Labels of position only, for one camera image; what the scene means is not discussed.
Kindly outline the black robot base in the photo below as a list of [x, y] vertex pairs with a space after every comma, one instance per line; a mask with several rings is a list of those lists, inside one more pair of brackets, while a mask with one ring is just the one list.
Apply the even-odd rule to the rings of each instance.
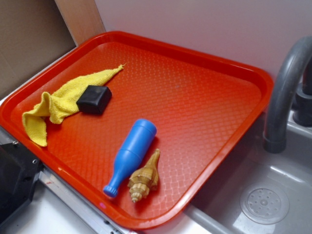
[[33, 199], [42, 164], [18, 141], [0, 146], [0, 225]]

